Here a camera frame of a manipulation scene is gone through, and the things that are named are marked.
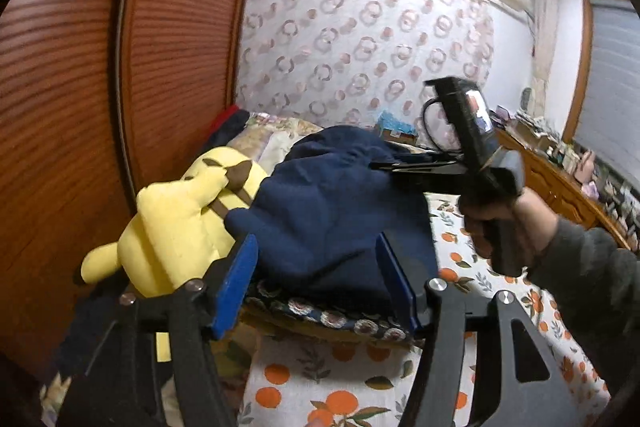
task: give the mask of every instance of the patterned wallpaper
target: patterned wallpaper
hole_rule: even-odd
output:
[[[386,109],[419,131],[434,96],[422,81],[453,74],[483,86],[493,32],[481,0],[247,0],[238,104],[321,126],[373,125]],[[452,143],[437,105],[428,123]]]

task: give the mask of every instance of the gray sleeve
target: gray sleeve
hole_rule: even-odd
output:
[[[561,219],[534,284],[553,293],[564,324],[615,392],[638,354],[640,263],[602,229]]]

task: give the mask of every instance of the wooden desk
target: wooden desk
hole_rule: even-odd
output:
[[[604,209],[597,201],[582,193],[580,184],[572,176],[536,154],[510,133],[498,129],[497,134],[503,147],[522,153],[527,169],[527,187],[535,190],[554,211],[585,229],[601,227],[613,236],[621,248],[629,248],[625,237],[605,214]]]

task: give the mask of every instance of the black cable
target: black cable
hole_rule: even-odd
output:
[[[431,100],[428,100],[427,102],[424,103],[424,105],[422,106],[422,126],[424,127],[424,132],[427,135],[427,138],[430,140],[431,144],[442,154],[450,156],[450,158],[452,158],[453,160],[457,161],[457,158],[454,154],[452,153],[459,153],[461,152],[460,150],[455,150],[455,151],[446,151],[444,150],[442,147],[440,147],[438,145],[438,143],[436,142],[436,140],[433,138],[433,136],[431,136],[431,133],[429,131],[429,126],[427,125],[427,110],[428,108],[431,107],[431,105],[433,105],[436,102],[439,102],[440,100],[438,98],[432,98]]]

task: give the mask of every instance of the blue clamp pad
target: blue clamp pad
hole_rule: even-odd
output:
[[[248,234],[242,241],[236,241],[228,257],[225,260],[215,261],[211,267],[215,268],[216,264],[227,259],[230,260],[230,266],[216,293],[215,314],[211,323],[211,331],[217,341],[234,327],[244,295],[254,275],[255,266],[258,263],[258,240],[255,235]]]
[[[401,245],[401,238],[385,230],[376,241],[376,259],[398,322],[419,338],[433,315],[424,285],[437,274],[419,258],[402,254]]]

